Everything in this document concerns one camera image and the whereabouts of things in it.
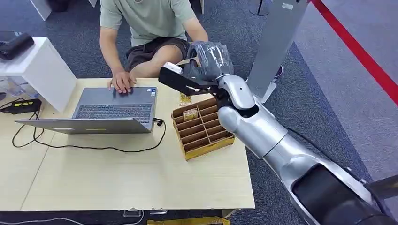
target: robotic arm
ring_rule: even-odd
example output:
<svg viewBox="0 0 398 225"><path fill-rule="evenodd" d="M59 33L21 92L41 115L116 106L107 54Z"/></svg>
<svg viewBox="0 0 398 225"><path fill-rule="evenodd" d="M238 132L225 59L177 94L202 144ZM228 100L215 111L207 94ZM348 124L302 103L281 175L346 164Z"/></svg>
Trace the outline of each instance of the robotic arm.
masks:
<svg viewBox="0 0 398 225"><path fill-rule="evenodd" d="M233 75L226 46L196 43L188 55L196 54L200 66L195 60L184 69L166 63L159 81L186 95L213 94L220 124L271 167L308 224L397 224L372 206L372 194L346 170L288 134L246 82Z"/></svg>

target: red tape on floor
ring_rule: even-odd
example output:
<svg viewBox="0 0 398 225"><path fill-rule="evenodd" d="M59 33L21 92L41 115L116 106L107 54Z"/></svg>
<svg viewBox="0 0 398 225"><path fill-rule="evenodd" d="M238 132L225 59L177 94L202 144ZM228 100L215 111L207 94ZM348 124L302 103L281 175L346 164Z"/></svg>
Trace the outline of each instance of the red tape on floor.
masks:
<svg viewBox="0 0 398 225"><path fill-rule="evenodd" d="M340 21L332 14L321 0L312 0L312 3L337 33L341 40L347 45L355 57L368 70L372 77L379 83L383 90L398 105L398 85L377 64L377 62L365 51L357 40L347 31Z"/></svg>

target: floor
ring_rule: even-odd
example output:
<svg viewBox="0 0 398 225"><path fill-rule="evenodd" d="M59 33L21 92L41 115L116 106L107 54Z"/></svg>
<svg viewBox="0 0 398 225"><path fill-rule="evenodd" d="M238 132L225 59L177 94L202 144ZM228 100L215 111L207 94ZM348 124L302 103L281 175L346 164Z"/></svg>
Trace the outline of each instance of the floor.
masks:
<svg viewBox="0 0 398 225"><path fill-rule="evenodd" d="M394 10L398 2L323 2L398 83L398 50L391 48L398 45L398 15ZM380 180L397 174L397 105L312 4L295 42L372 178ZM387 205L397 217L398 197L387 200Z"/></svg>
<svg viewBox="0 0 398 225"><path fill-rule="evenodd" d="M386 9L394 7L393 1L386 1L391 2L390 5L374 5L370 0L361 1L362 4L357 5L343 0L324 2L338 18L343 19L342 23L384 69L396 76L396 48L388 48L396 43L397 40L392 38L396 33L389 33L391 29L388 28L396 28L397 20L392 20L389 16L396 18L396 15ZM98 45L99 5L92 8L87 0L73 0L68 12L52 14L43 22L28 0L3 2L5 7L0 8L2 30L24 31L34 37L49 37L76 77L111 76ZM193 1L196 11L198 2ZM219 41L228 47L236 74L246 76L256 54L266 17L250 14L248 5L242 4L240 0L208 0L206 3L206 13L198 14L199 20L210 40ZM368 18L374 11L379 12L378 15ZM366 20L358 19L360 15L367 16ZM372 30L367 30L367 23L372 23L374 26L371 27L380 30L379 33L383 32L385 39L379 40ZM129 46L130 31L124 22L118 38L123 63L124 52ZM397 174L398 167L394 164L394 159L398 155L393 151L398 145L397 106L372 80L312 5L307 9L283 66L284 75L266 103L266 107L280 123L301 132L336 161L351 167L358 176L368 181ZM303 143L317 152L312 146ZM230 218L232 223L303 224L273 172L252 153L247 154L256 209L239 210ZM387 201L394 215L398 215L396 201ZM183 210L173 211L165 218L217 214L220 214L217 210ZM6 221L53 217L73 218L87 224L116 225L133 221L123 219L119 211L0 212L0 220Z"/></svg>

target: black bag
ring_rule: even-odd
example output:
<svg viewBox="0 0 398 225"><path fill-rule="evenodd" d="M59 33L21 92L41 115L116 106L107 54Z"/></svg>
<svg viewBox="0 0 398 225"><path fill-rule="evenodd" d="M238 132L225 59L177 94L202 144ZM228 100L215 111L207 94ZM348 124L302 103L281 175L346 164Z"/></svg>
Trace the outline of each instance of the black bag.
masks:
<svg viewBox="0 0 398 225"><path fill-rule="evenodd" d="M47 0L53 12L65 12L68 9L70 0Z"/></svg>
<svg viewBox="0 0 398 225"><path fill-rule="evenodd" d="M0 59L11 60L34 45L29 34L0 31Z"/></svg>

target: person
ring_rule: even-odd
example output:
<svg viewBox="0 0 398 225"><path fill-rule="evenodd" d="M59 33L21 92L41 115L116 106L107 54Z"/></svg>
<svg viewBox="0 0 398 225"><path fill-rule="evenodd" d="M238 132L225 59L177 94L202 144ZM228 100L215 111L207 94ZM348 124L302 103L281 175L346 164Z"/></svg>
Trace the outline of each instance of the person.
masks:
<svg viewBox="0 0 398 225"><path fill-rule="evenodd" d="M119 93L131 92L137 77L158 77L166 62L174 64L186 57L185 31L192 41L208 41L208 35L196 18L188 0L101 0L99 45L112 71L108 83ZM123 68L116 48L122 23L131 31L132 48L126 53Z"/></svg>

